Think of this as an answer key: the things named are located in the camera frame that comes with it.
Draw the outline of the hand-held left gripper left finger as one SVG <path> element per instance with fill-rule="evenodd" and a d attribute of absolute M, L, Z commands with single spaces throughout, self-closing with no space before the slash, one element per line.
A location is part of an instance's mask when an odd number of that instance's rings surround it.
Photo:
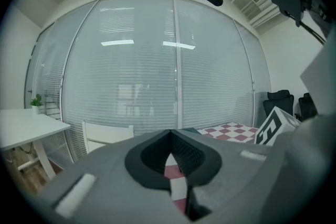
<path fill-rule="evenodd" d="M 54 177 L 34 208 L 47 223 L 189 223 L 169 190 L 145 188 L 125 166 L 129 150 L 160 134 L 94 150 Z"/>

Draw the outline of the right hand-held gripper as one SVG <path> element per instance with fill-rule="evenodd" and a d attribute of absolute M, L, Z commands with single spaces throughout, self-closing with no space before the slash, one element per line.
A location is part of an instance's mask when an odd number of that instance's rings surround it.
<path fill-rule="evenodd" d="M 255 144 L 273 145 L 277 136 L 292 132 L 301 125 L 295 117 L 278 107 L 274 107 L 255 135 Z"/>

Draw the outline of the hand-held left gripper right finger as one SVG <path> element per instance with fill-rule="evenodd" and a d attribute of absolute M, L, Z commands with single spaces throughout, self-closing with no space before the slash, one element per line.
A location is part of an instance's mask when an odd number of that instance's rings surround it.
<path fill-rule="evenodd" d="M 171 131 L 171 152 L 186 177 L 185 215 L 197 223 L 266 223 L 263 210 L 284 160 L 287 136 L 273 146 Z"/>

